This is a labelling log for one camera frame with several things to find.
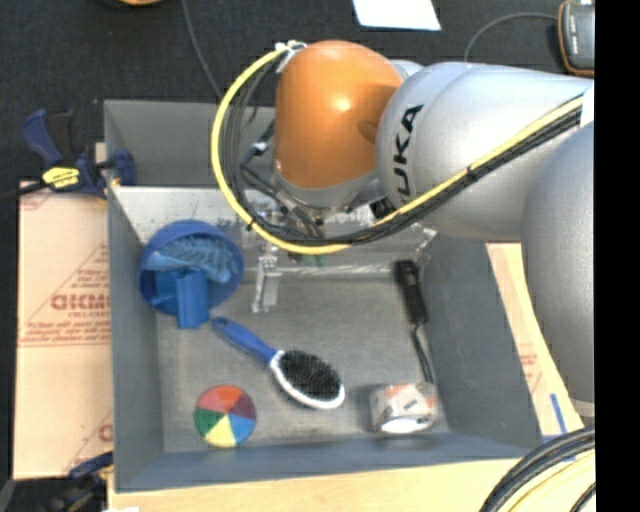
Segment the color wheel disc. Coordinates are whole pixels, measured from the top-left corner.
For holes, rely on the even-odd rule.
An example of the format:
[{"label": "color wheel disc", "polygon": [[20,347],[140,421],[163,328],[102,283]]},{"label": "color wheel disc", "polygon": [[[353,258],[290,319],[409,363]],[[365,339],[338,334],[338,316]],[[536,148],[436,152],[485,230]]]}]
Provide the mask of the color wheel disc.
[{"label": "color wheel disc", "polygon": [[236,386],[215,386],[205,391],[193,413],[202,439],[219,448],[233,448],[246,441],[256,425],[251,397]]}]

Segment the blue clamp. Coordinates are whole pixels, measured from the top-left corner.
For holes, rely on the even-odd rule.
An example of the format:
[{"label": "blue clamp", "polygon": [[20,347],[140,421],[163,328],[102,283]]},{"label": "blue clamp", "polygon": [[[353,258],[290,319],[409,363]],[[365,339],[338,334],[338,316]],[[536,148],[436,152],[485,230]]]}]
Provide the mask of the blue clamp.
[{"label": "blue clamp", "polygon": [[98,455],[71,469],[68,474],[71,484],[62,493],[49,499],[46,510],[79,512],[87,507],[96,510],[98,504],[102,505],[106,501],[106,482],[100,475],[100,471],[111,465],[113,465],[112,451]]},{"label": "blue clamp", "polygon": [[106,199],[106,182],[102,169],[116,169],[122,185],[136,184],[136,170],[131,154],[116,150],[106,162],[92,162],[81,153],[73,166],[63,166],[64,157],[56,146],[47,127],[44,109],[31,114],[21,127],[22,137],[44,162],[43,181],[55,192],[79,192]]}]

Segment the black device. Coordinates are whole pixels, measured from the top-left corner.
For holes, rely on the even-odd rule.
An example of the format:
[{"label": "black device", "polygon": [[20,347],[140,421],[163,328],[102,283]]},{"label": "black device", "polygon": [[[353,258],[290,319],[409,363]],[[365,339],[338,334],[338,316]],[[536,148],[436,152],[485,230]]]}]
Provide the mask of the black device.
[{"label": "black device", "polygon": [[404,303],[411,325],[422,325],[427,321],[427,308],[420,290],[418,266],[413,260],[396,261],[394,277],[402,290]]},{"label": "black device", "polygon": [[565,0],[558,12],[560,50],[567,69],[576,75],[594,76],[596,60],[595,2]]}]

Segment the gray box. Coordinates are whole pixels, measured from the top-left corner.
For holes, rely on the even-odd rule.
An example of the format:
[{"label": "gray box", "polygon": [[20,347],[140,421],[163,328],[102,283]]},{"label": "gray box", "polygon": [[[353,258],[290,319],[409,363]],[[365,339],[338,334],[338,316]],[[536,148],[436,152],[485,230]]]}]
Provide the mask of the gray box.
[{"label": "gray box", "polygon": [[[316,353],[347,387],[343,406],[306,409],[288,400],[252,356],[209,324],[180,330],[137,287],[138,260],[153,233],[195,218],[218,225],[243,249],[236,293],[214,308],[278,348]],[[252,237],[220,192],[203,187],[115,187],[109,194],[114,382],[115,490],[176,488],[521,457],[541,442],[535,410],[500,294],[481,243],[431,238],[414,226],[389,239],[315,262],[279,254],[277,304],[254,313],[257,258]],[[395,259],[418,258],[432,363],[445,419],[430,432],[372,432],[372,386],[421,380]],[[257,408],[253,435],[234,449],[200,439],[195,402],[234,384]]]}]

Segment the cardboard sheet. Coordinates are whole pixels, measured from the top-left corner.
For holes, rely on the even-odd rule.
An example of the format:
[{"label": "cardboard sheet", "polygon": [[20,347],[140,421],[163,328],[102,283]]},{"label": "cardboard sheet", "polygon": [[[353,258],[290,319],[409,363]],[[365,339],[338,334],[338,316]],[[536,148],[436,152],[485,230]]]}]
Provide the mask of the cardboard sheet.
[{"label": "cardboard sheet", "polygon": [[13,476],[64,476],[112,448],[106,202],[20,202]]},{"label": "cardboard sheet", "polygon": [[531,305],[520,244],[488,244],[487,249],[543,436],[581,428],[582,420],[569,399]]}]

